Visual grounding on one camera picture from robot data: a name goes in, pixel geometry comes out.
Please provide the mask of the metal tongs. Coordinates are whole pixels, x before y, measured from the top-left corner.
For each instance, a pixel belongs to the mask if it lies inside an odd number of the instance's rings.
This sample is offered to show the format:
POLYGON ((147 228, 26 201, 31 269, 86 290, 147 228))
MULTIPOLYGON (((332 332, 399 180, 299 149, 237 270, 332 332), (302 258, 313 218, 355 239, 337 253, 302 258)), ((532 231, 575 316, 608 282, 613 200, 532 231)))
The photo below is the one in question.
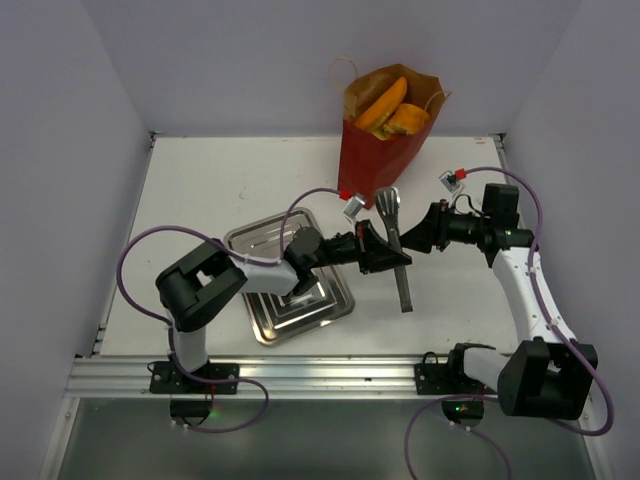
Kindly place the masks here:
MULTIPOLYGON (((402 252, 398 224, 400 197, 397 189, 395 187, 382 187, 377 189, 375 191, 374 201, 376 210, 385 226, 389 244, 395 250, 402 252)), ((412 312, 413 304, 406 268, 404 266, 396 267, 394 269, 394 274, 401 312, 412 312)))

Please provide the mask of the red paper bag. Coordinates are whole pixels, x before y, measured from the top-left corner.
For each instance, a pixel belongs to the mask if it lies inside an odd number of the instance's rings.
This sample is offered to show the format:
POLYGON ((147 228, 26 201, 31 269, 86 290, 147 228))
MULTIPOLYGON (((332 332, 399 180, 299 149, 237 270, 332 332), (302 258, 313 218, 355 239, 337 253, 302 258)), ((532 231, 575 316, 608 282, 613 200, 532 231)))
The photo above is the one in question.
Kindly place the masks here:
POLYGON ((339 88, 343 121, 337 189, 362 195, 370 208, 375 191, 393 185, 416 157, 451 92, 443 88, 438 77, 400 63, 361 73, 353 60, 343 60, 351 65, 354 76, 339 88), (402 103, 424 108, 431 120, 414 135, 387 135, 384 124, 371 132, 357 128, 355 120, 401 76, 407 80, 402 103))

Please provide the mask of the round flower bread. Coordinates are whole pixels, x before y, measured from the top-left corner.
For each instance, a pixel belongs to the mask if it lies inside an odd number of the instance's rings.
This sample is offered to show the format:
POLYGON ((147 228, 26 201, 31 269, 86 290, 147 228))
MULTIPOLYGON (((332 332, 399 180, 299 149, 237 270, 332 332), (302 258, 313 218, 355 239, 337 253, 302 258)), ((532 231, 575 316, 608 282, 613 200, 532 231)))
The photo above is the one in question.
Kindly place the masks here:
POLYGON ((431 120, 424 109, 409 103, 401 103, 384 123, 387 135, 414 135, 431 120))

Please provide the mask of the long bread loaf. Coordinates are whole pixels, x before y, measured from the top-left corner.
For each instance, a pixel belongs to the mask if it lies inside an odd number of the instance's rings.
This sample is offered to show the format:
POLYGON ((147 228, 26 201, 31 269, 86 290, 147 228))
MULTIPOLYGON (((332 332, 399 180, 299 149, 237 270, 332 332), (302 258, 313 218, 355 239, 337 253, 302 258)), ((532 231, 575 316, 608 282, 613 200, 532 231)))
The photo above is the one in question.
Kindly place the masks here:
POLYGON ((378 129, 402 103, 406 92, 407 80, 401 76, 355 120, 354 125, 368 132, 378 129))

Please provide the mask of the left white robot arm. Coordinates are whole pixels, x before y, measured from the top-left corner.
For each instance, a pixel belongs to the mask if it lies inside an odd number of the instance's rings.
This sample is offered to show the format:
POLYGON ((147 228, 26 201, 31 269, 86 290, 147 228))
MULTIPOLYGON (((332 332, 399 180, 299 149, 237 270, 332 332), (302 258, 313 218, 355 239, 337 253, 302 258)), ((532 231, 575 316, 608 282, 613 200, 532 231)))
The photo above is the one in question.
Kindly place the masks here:
POLYGON ((355 263, 363 274, 412 264, 409 255, 384 240, 368 220, 326 239, 314 227, 296 231, 281 260, 240 256, 214 243, 200 244, 155 280, 169 314, 172 379, 185 392, 201 390, 208 379, 206 327, 238 294, 300 295, 316 282, 317 268, 355 263))

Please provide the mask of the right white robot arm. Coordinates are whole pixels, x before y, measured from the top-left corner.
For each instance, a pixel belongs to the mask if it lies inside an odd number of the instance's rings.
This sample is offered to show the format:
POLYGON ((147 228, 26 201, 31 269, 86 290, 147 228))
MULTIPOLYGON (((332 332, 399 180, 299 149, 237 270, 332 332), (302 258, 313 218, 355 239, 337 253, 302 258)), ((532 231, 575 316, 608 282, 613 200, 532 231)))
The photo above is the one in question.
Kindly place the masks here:
POLYGON ((546 286, 534 234, 518 226, 519 190, 489 183, 481 212, 462 214, 447 201, 432 203, 424 219, 403 234, 404 248, 422 253, 450 243, 476 246, 500 282, 514 320, 518 346, 509 356, 495 348, 458 343, 445 379, 468 392, 478 383, 496 393, 508 416, 576 420, 598 364, 593 346, 579 343, 546 286))

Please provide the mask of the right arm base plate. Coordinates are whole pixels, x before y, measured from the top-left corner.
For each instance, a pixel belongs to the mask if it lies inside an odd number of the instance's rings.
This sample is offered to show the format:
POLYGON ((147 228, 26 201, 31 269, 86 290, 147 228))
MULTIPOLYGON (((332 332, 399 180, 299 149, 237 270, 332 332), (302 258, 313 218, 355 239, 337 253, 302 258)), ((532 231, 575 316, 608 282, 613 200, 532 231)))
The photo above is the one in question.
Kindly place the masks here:
POLYGON ((414 385, 418 395, 482 394, 484 386, 461 373, 456 373, 449 365, 447 357, 427 351, 413 366, 414 385))

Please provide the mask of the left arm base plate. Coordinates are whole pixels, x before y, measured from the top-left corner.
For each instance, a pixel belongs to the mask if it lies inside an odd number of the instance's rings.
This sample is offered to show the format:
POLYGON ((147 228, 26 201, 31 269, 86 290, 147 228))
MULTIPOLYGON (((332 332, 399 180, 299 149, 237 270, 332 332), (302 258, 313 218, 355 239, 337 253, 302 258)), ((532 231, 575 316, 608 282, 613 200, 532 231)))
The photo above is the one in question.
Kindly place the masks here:
POLYGON ((207 363, 189 375, 169 360, 152 362, 149 392, 166 395, 235 395, 240 367, 236 363, 207 363))

